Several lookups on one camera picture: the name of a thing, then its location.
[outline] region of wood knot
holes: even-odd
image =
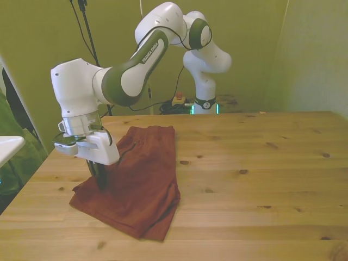
[[[229,105],[238,105],[238,102],[236,100],[232,100],[232,101],[227,102],[227,104],[229,104]]]
[[[314,133],[321,134],[321,131],[318,129],[312,129]]]
[[[100,242],[98,243],[97,249],[98,249],[98,250],[101,250],[103,247],[105,247],[106,244],[107,244],[106,242],[100,241]]]
[[[182,164],[182,165],[189,165],[190,162],[187,161],[187,160],[180,160],[180,164]]]
[[[221,138],[219,136],[211,136],[210,137],[212,140],[220,140]]]
[[[240,170],[239,174],[248,174],[249,170]]]
[[[205,193],[214,193],[214,191],[213,191],[212,189],[210,189],[210,188],[206,188],[206,189],[204,190],[204,192],[205,192]]]
[[[274,143],[271,143],[271,142],[266,142],[266,145],[271,147],[271,148],[274,148],[274,149],[279,149],[279,147],[277,145],[275,145]]]

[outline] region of green wall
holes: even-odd
[[[347,0],[290,0],[266,110],[348,117],[347,10]]]
[[[144,14],[162,2],[144,0]],[[192,10],[203,12],[214,32],[214,41],[233,58],[228,73],[213,76],[217,81],[217,94],[233,94],[244,111],[259,110],[287,0],[175,2],[185,14]],[[100,64],[108,67],[129,59],[136,47],[134,30],[140,21],[139,1],[88,0],[87,15]],[[61,116],[49,71],[56,64],[73,58],[93,62],[81,39],[70,2],[2,1],[0,24],[0,55],[45,149],[51,151],[51,140],[58,133]],[[171,98],[184,52],[182,48],[170,48],[150,78],[153,102]],[[179,90],[188,97],[194,96],[194,82],[187,71],[182,75]],[[144,95],[134,107],[148,104]],[[114,113],[134,114],[119,106]]]
[[[4,83],[4,80],[2,78],[2,68],[3,68],[3,65],[2,65],[2,62],[1,62],[1,59],[0,59],[0,91],[3,94],[6,94],[5,83]]]

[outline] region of wood grain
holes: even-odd
[[[176,130],[182,200],[163,244],[69,206],[89,177],[53,151],[0,216],[0,260],[348,259],[348,122],[332,113],[105,117]]]

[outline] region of wooden tabletop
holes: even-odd
[[[164,243],[69,206],[89,177],[53,151],[0,216],[0,260],[347,261],[348,121],[332,113],[105,117],[173,125],[182,199]]]

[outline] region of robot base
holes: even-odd
[[[215,103],[210,109],[203,109],[200,105],[194,103],[191,114],[219,114],[219,105]]]

